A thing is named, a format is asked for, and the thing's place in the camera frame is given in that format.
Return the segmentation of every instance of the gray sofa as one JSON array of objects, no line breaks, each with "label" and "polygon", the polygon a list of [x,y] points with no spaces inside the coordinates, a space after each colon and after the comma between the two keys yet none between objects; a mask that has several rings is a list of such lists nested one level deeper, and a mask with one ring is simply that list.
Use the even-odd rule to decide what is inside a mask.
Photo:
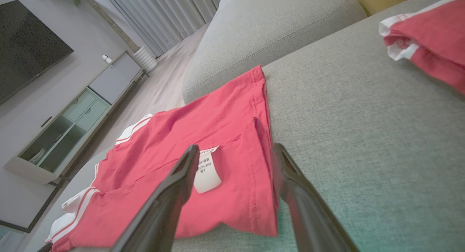
[{"label": "gray sofa", "polygon": [[366,17],[357,0],[221,0],[187,70],[184,101]]},{"label": "gray sofa", "polygon": [[[266,76],[273,141],[284,144],[361,251],[465,247],[465,97],[407,60],[393,61],[377,33],[382,19],[437,1],[406,1],[272,63],[257,63]],[[214,19],[209,28],[215,24]],[[190,73],[216,73],[215,66],[198,59],[205,56],[204,49],[191,68],[205,69]],[[194,80],[185,83],[192,88],[184,90],[186,103],[249,66],[243,68],[228,70],[230,75],[192,74]],[[90,184],[95,161],[65,189],[27,252],[43,245],[51,222],[62,214],[60,204]],[[278,218],[278,237],[221,225],[198,237],[176,240],[173,251],[295,251],[282,201]]]}]

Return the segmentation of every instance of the red shirt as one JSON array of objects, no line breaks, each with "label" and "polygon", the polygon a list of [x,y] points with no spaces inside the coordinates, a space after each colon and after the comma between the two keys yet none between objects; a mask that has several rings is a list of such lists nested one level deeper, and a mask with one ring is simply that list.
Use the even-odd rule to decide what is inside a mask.
[{"label": "red shirt", "polygon": [[63,204],[47,242],[53,251],[111,247],[167,176],[186,148],[211,153],[221,184],[183,206],[176,238],[205,233],[220,223],[277,236],[278,201],[272,187],[271,136],[260,66],[218,90],[171,111],[146,116],[118,139],[97,164],[91,186]]}]

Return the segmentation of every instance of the plant leaf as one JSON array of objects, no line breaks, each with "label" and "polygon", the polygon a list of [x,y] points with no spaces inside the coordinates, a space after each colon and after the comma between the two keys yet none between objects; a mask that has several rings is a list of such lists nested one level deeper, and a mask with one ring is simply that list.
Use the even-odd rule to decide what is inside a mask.
[{"label": "plant leaf", "polygon": [[79,7],[79,4],[81,3],[81,0],[73,0],[74,1],[74,4]]}]

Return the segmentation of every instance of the red t-shirt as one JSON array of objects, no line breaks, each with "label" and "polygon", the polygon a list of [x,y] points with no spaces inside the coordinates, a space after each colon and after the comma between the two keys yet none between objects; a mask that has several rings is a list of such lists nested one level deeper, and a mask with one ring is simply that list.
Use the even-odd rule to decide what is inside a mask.
[{"label": "red t-shirt", "polygon": [[220,223],[277,236],[277,196],[272,185],[271,136],[260,66],[218,90],[171,111],[148,115],[128,128],[91,186],[63,204],[46,242],[53,251],[111,247],[158,184],[192,144],[209,149],[221,179],[183,206],[176,238],[208,232]]},{"label": "red t-shirt", "polygon": [[390,17],[380,22],[379,31],[394,60],[407,58],[465,93],[465,0],[441,0]]}]

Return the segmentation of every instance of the tv stand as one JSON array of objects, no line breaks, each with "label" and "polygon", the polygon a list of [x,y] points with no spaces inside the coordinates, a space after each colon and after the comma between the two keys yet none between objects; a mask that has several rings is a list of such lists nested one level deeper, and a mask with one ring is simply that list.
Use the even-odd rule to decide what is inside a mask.
[{"label": "tv stand", "polygon": [[62,173],[77,160],[144,74],[129,53],[123,53],[53,120],[47,119],[35,139],[4,168],[38,184],[55,185],[52,181],[63,179]]}]

